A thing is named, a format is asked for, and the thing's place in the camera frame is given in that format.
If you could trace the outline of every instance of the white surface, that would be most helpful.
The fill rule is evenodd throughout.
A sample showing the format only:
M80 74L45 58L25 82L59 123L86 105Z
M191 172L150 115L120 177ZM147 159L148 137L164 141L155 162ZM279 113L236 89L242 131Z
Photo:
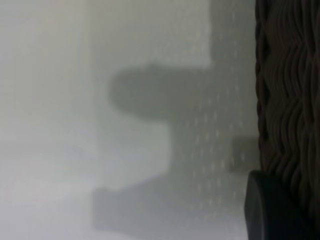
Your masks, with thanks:
M0 238L246 239L253 9L0 0Z

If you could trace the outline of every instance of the white wall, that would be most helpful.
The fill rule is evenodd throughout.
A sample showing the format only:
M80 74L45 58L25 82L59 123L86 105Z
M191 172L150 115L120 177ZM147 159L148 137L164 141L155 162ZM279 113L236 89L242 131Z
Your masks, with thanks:
M0 0L0 238L246 239L253 9Z

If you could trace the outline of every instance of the woven wicker texture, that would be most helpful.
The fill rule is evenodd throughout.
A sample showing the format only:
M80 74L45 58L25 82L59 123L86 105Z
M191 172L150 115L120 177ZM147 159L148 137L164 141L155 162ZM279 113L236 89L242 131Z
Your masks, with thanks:
M318 0L257 0L256 94L263 171L320 227Z

